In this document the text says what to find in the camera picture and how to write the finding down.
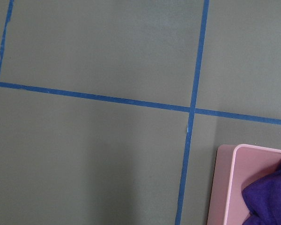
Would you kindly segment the purple microfiber cloth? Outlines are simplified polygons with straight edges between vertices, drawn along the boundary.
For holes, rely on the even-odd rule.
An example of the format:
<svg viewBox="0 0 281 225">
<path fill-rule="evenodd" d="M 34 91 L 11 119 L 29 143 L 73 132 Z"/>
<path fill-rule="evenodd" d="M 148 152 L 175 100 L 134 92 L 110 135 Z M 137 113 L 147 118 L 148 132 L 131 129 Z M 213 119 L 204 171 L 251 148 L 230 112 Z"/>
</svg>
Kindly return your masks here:
<svg viewBox="0 0 281 225">
<path fill-rule="evenodd" d="M 244 225 L 281 225 L 281 163 L 242 191 L 250 216 Z"/>
</svg>

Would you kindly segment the pink plastic bin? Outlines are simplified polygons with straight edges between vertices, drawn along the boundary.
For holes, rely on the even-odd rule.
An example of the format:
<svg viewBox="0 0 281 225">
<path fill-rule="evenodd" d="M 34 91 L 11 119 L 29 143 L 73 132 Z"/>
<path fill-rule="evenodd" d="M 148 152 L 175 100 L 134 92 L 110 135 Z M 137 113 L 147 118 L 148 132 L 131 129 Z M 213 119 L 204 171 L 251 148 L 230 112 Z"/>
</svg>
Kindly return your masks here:
<svg viewBox="0 0 281 225">
<path fill-rule="evenodd" d="M 242 190 L 273 173 L 281 150 L 248 144 L 221 145 L 216 153 L 207 224 L 241 225 L 250 216 Z"/>
</svg>

